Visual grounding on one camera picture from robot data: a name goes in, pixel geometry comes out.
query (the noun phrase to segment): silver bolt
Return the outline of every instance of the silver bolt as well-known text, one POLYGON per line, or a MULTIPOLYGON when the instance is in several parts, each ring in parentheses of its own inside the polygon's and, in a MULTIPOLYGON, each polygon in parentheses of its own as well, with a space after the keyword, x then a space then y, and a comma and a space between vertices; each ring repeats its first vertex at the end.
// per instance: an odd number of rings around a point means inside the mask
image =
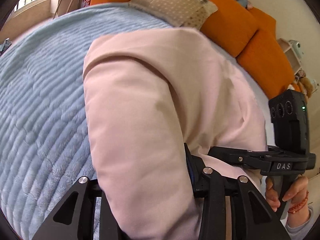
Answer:
POLYGON ((246 176, 241 176, 241 177, 239 178, 239 180, 240 180, 242 183, 247 183, 247 182, 249 181, 246 176))
POLYGON ((213 173, 213 170, 212 170, 211 168, 209 168, 209 167, 205 167, 205 168, 203 169, 203 172, 204 172, 205 174, 211 174, 211 173, 213 173))
POLYGON ((81 177, 78 181, 79 181, 79 183, 84 184, 84 183, 86 183, 88 181, 88 178, 87 177, 81 177))

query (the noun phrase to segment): metal chair leg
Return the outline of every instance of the metal chair leg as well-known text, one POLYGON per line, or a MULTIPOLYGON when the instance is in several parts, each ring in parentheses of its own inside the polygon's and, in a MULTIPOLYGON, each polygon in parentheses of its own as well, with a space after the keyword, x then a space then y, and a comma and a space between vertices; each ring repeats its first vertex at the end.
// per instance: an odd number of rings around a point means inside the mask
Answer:
POLYGON ((54 17, 53 18, 55 18, 57 16, 61 2, 62 2, 62 0, 59 1, 57 9, 56 9, 56 12, 54 13, 54 17))
POLYGON ((70 10, 70 8, 71 8, 71 5, 72 5, 73 1, 74 1, 74 0, 71 0, 71 2, 70 2, 70 4, 69 4, 69 6, 68 6, 68 9, 67 9, 67 12, 66 12, 66 13, 68 13, 68 12, 69 12, 69 10, 70 10))

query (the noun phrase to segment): polka dot pillow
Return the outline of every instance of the polka dot pillow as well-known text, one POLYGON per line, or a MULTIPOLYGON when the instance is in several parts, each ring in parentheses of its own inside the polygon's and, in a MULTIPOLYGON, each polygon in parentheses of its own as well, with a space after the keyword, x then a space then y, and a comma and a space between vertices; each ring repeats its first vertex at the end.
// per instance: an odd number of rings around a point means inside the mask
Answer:
POLYGON ((131 0, 129 6, 163 19, 172 26, 198 30, 218 10, 209 0, 131 0))

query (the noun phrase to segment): beaded bracelet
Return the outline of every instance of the beaded bracelet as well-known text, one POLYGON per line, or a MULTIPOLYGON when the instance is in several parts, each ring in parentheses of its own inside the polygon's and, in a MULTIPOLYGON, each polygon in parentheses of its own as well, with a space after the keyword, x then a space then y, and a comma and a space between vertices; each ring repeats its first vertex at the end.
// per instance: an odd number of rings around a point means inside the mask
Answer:
POLYGON ((289 208, 288 213, 295 214, 300 209, 302 209, 308 202, 308 196, 309 196, 309 192, 307 191, 306 197, 299 204, 296 204, 293 207, 289 208))

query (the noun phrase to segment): hand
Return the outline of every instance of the hand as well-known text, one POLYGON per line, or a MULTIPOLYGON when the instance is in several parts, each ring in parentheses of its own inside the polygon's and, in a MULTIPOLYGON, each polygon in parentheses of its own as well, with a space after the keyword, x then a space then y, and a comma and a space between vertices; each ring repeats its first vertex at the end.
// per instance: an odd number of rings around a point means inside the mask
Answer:
MULTIPOLYGON (((266 200, 273 209, 274 212, 280 207, 280 201, 278 199, 278 193, 273 189, 273 182, 271 178, 266 179, 266 200)), ((292 183, 289 190, 282 198, 283 201, 291 199, 290 207, 299 204, 307 195, 308 179, 307 177, 299 177, 292 183)))

